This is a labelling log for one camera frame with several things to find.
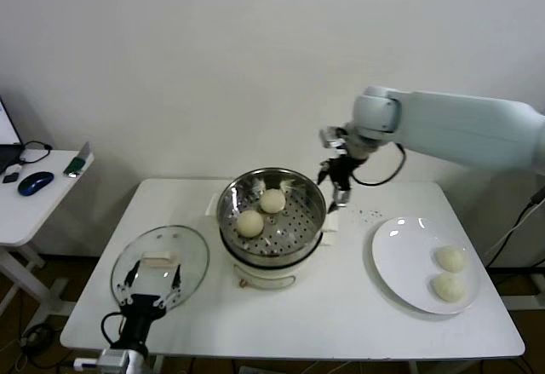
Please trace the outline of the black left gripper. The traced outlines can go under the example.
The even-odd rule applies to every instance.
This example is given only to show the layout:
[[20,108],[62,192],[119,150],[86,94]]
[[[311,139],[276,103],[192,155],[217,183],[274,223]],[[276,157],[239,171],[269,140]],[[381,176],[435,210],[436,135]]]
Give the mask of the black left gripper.
[[118,304],[124,304],[121,312],[125,323],[119,338],[122,348],[144,348],[152,323],[165,316],[166,308],[177,307],[181,302],[180,263],[158,272],[158,295],[131,295],[140,264],[118,262],[115,267],[115,298]]

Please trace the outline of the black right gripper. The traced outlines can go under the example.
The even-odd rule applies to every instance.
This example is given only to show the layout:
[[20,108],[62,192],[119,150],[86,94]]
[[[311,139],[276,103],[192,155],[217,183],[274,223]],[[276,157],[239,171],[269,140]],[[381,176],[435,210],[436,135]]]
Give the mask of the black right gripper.
[[339,156],[320,163],[317,184],[320,185],[329,174],[331,181],[335,184],[333,186],[332,201],[328,209],[329,213],[345,208],[349,203],[351,196],[350,177],[361,164],[361,159],[351,156]]

